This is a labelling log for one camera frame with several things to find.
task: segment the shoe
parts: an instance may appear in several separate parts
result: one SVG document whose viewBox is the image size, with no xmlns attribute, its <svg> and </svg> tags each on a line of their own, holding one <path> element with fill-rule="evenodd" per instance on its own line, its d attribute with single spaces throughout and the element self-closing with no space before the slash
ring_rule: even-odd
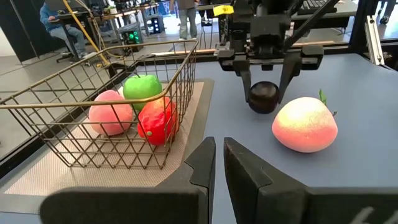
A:
<svg viewBox="0 0 398 224">
<path fill-rule="evenodd" d="M 389 20 L 389 16 L 383 16 L 383 18 L 380 19 L 380 24 L 387 24 Z"/>
<path fill-rule="evenodd" d="M 83 58 L 83 57 L 85 57 L 87 55 L 88 55 L 87 52 L 82 52 L 82 53 L 79 54 L 79 58 Z"/>
</svg>

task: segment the toy apple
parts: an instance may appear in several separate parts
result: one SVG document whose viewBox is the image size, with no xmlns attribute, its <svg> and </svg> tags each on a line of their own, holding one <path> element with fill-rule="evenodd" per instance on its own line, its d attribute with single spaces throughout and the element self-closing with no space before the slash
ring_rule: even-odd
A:
<svg viewBox="0 0 398 224">
<path fill-rule="evenodd" d="M 158 95 L 163 90 L 155 75 L 134 75 L 126 80 L 123 87 L 125 99 L 139 100 Z M 145 103 L 133 104 L 136 110 L 142 110 Z"/>
<path fill-rule="evenodd" d="M 107 90 L 99 94 L 95 98 L 95 101 L 116 101 L 116 100 L 124 100 L 124 98 L 114 90 Z M 130 122 L 132 121 L 133 112 L 131 105 L 129 104 L 113 105 L 113 108 L 114 110 L 112 109 L 111 105 L 92 106 L 88 112 L 88 117 L 90 122 L 118 122 L 118 118 L 119 121 L 130 121 Z M 130 125 L 131 123 L 121 123 L 121 125 L 119 123 L 111 123 L 111 124 L 102 124 L 101 127 L 99 123 L 93 123 L 91 124 L 91 127 L 98 134 L 112 136 L 115 134 L 121 134 L 124 131 L 128 130 Z"/>
<path fill-rule="evenodd" d="M 138 118 L 141 122 L 141 125 L 137 125 L 138 134 L 144 138 L 144 133 L 146 133 L 148 142 L 155 146 L 161 146 L 166 141 L 173 139 L 178 130 L 176 104 L 170 102 L 168 97 L 148 102 L 139 113 Z"/>
<path fill-rule="evenodd" d="M 329 109 L 320 100 L 302 97 L 288 102 L 272 124 L 274 136 L 298 152 L 317 152 L 337 137 L 337 125 Z"/>
</svg>

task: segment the dark round object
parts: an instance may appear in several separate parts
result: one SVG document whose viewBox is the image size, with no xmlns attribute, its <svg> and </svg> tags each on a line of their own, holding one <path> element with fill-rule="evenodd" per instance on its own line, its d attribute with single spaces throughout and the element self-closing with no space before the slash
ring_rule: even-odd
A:
<svg viewBox="0 0 398 224">
<path fill-rule="evenodd" d="M 279 99 L 279 88 L 272 82 L 257 82 L 250 88 L 249 106 L 260 114 L 275 110 Z"/>
</svg>

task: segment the yellow sign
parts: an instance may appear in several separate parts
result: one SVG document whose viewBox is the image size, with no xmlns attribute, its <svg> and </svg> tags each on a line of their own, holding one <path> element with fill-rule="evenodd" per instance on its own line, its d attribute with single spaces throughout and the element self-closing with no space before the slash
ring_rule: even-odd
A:
<svg viewBox="0 0 398 224">
<path fill-rule="evenodd" d="M 215 16 L 221 14 L 232 14 L 234 13 L 234 7 L 232 6 L 216 6 L 213 8 L 213 12 Z"/>
</svg>

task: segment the green apple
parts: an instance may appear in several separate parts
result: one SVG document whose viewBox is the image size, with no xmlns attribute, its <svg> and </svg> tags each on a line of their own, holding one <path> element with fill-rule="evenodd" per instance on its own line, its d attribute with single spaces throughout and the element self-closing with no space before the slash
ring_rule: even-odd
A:
<svg viewBox="0 0 398 224">
<path fill-rule="evenodd" d="M 126 80 L 123 87 L 125 99 L 139 100 L 158 95 L 163 90 L 155 75 L 134 75 Z M 146 103 L 135 103 L 136 110 L 142 110 Z"/>
</svg>

